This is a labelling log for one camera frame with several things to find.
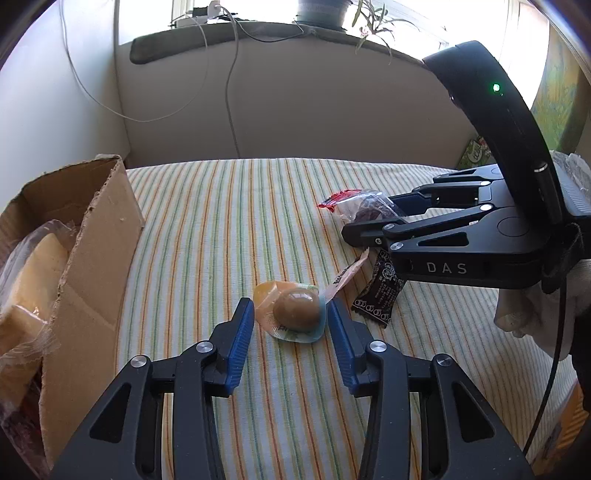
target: window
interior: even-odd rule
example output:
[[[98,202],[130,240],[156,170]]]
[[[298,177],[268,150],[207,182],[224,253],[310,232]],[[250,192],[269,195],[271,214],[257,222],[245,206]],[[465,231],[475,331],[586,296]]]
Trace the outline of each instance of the window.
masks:
[[[120,0],[119,42],[166,30],[172,18],[207,3]],[[363,19],[351,26],[357,0],[353,3],[344,28],[359,37]],[[222,0],[240,18],[283,23],[293,22],[297,4],[297,0]],[[385,5],[390,18],[408,21],[390,24],[392,35],[381,35],[391,48],[422,59],[450,45],[478,40],[499,60],[525,103],[533,104],[544,71],[549,23],[527,0],[375,0],[374,5]]]

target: bed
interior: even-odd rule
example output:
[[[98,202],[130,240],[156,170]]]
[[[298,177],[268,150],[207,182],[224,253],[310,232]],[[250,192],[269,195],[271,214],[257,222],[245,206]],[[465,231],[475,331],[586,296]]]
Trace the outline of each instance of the bed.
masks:
[[[146,218],[129,273],[118,369],[139,353],[178,355],[231,318],[260,282],[324,287],[360,253],[342,223],[316,204],[332,192],[403,193],[447,170],[310,158],[211,160],[129,170]],[[340,293],[351,305],[372,275],[366,263]],[[452,355],[523,446],[551,359],[531,339],[492,322],[496,290],[409,282],[375,338],[407,355]],[[353,314],[353,319],[362,319]],[[528,456],[550,435],[576,382],[561,362]],[[171,405],[165,400],[163,474],[172,478]],[[343,386],[330,334],[316,343],[280,342],[255,324],[242,381],[216,399],[220,452],[229,480],[357,478],[369,399]],[[418,400],[411,397],[411,478],[420,477]]]

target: cable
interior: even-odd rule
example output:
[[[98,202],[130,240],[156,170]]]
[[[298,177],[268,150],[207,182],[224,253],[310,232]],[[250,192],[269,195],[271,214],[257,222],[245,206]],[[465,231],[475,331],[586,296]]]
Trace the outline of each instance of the cable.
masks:
[[[238,28],[236,26],[237,22],[230,13],[230,11],[222,7],[220,8],[224,10],[228,17],[230,18],[230,22],[232,23],[232,29],[234,30],[234,40],[236,43],[236,53],[234,54],[234,60],[232,61],[232,65],[230,66],[230,71],[228,72],[228,78],[226,79],[226,88],[224,90],[224,98],[226,100],[226,112],[228,112],[228,122],[230,123],[230,130],[232,131],[232,138],[234,140],[234,148],[236,148],[236,155],[238,158],[242,158],[240,154],[240,148],[238,147],[238,140],[236,139],[236,131],[234,130],[234,122],[232,121],[232,112],[230,111],[230,101],[228,100],[228,87],[230,85],[230,78],[232,77],[232,72],[234,71],[234,66],[236,65],[236,61],[238,59],[238,46],[239,46],[239,38],[238,38]]]
[[[170,24],[172,25],[174,23],[175,20],[177,20],[178,18],[173,18],[174,15],[174,0],[172,2],[170,2]]]
[[[249,32],[247,32],[246,30],[244,30],[244,27],[242,26],[242,22],[238,22],[238,25],[240,26],[240,28],[241,28],[241,29],[242,29],[242,31],[243,31],[243,32],[246,34],[246,36],[247,36],[247,37],[249,37],[249,38],[251,38],[251,39],[253,39],[253,40],[256,40],[256,41],[263,42],[263,43],[275,43],[275,42],[278,42],[278,41],[290,40],[291,38],[299,38],[299,37],[301,37],[302,35],[305,35],[305,34],[306,34],[306,32],[304,32],[304,29],[301,27],[301,25],[300,25],[298,22],[295,22],[295,24],[296,24],[296,25],[298,26],[298,28],[301,30],[301,33],[298,33],[298,34],[296,34],[296,35],[292,35],[291,37],[285,37],[285,38],[276,38],[276,39],[274,39],[274,40],[263,40],[263,39],[261,39],[261,38],[256,38],[256,37],[253,37],[252,35],[250,35],[250,33],[249,33]]]
[[[558,329],[556,332],[556,347],[554,348],[554,358],[552,359],[552,368],[550,369],[550,376],[548,378],[548,383],[546,385],[546,390],[544,392],[544,396],[542,397],[542,402],[540,403],[540,408],[538,409],[538,414],[535,416],[534,424],[531,428],[530,435],[527,437],[527,441],[525,442],[525,446],[523,447],[523,455],[527,455],[527,452],[530,450],[531,444],[534,441],[535,433],[540,426],[540,422],[542,420],[542,415],[544,414],[544,410],[546,408],[546,404],[548,403],[548,399],[550,398],[550,391],[552,390],[552,385],[554,385],[554,379],[556,378],[556,371],[558,370],[558,362],[560,361],[560,351],[562,350],[562,339],[564,336],[564,318],[566,317],[566,279],[563,280],[562,285],[560,286],[560,300],[558,301]]]
[[[82,90],[84,90],[84,93],[87,94],[88,97],[90,97],[95,103],[97,103],[98,105],[100,105],[102,108],[105,108],[109,112],[114,113],[117,116],[120,116],[121,118],[125,118],[127,120],[131,120],[132,122],[138,122],[138,123],[141,123],[141,124],[147,124],[147,123],[150,123],[150,122],[155,122],[157,120],[163,120],[165,118],[168,118],[168,117],[171,117],[173,115],[176,115],[180,111],[182,111],[185,108],[187,108],[192,103],[192,101],[197,98],[197,95],[199,95],[199,93],[201,92],[201,90],[203,90],[203,86],[205,85],[205,81],[207,80],[207,73],[209,71],[209,52],[207,50],[207,38],[205,37],[205,32],[203,31],[202,26],[199,25],[196,21],[195,21],[195,23],[199,27],[199,29],[201,30],[201,34],[203,35],[203,43],[205,44],[205,55],[206,55],[205,75],[203,76],[203,81],[201,83],[201,86],[197,89],[197,91],[195,92],[195,95],[193,95],[191,97],[191,99],[187,103],[185,103],[181,108],[179,108],[178,110],[175,110],[174,112],[169,113],[168,115],[159,116],[158,118],[152,118],[150,120],[138,120],[136,118],[131,118],[129,116],[123,115],[122,113],[119,113],[119,112],[113,110],[112,108],[110,108],[110,107],[108,107],[108,106],[100,103],[86,89],[86,87],[82,83],[82,80],[80,80],[80,76],[78,75],[78,72],[76,71],[76,68],[74,67],[74,63],[72,61],[72,56],[70,55],[70,47],[68,45],[68,32],[67,32],[67,28],[66,28],[66,18],[64,16],[64,0],[60,0],[60,19],[61,19],[61,30],[62,30],[63,39],[64,39],[64,46],[66,48],[66,56],[68,58],[68,63],[70,64],[70,68],[72,69],[72,73],[74,74],[74,77],[76,78],[76,82],[78,83],[78,85],[80,85],[80,88],[82,88]]]
[[[169,27],[170,27],[170,28],[173,28],[173,27],[174,27],[174,23],[175,23],[177,20],[180,20],[181,18],[185,18],[185,17],[193,18],[193,17],[191,17],[189,14],[182,14],[182,15],[179,15],[178,17],[176,17],[176,18],[173,18],[173,19],[170,21],[170,25],[169,25]]]

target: brown candy ball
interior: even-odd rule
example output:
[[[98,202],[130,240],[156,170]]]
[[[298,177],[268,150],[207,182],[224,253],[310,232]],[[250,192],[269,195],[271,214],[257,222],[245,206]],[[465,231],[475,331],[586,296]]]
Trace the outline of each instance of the brown candy ball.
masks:
[[[320,323],[320,300],[307,288],[290,288],[281,292],[273,305],[278,323],[289,330],[309,332]]]

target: potted plant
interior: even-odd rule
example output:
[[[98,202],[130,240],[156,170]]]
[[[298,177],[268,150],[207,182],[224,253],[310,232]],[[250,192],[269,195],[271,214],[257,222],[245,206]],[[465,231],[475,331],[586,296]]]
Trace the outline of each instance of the potted plant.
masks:
[[[380,36],[380,34],[390,34],[392,39],[394,39],[394,32],[390,26],[394,22],[406,22],[417,29],[418,27],[409,20],[405,20],[403,18],[388,18],[387,15],[388,10],[386,9],[385,4],[383,4],[380,8],[375,8],[372,0],[358,0],[357,11],[355,12],[353,24],[351,26],[354,27],[360,17],[365,19],[365,25],[359,27],[361,38],[355,47],[355,53],[357,53],[357,51],[369,37],[376,37],[377,39],[381,40],[384,45],[386,45],[386,48],[390,54],[390,62],[392,62],[392,50],[390,49],[390,45]]]
[[[343,30],[351,0],[299,0],[295,20],[304,25]]]

